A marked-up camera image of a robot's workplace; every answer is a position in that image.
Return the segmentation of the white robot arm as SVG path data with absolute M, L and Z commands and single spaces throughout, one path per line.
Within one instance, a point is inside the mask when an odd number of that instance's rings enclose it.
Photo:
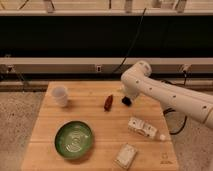
M 121 75 L 125 97 L 134 100 L 143 93 L 213 129 L 213 96 L 151 79 L 151 72 L 143 60 L 127 69 Z

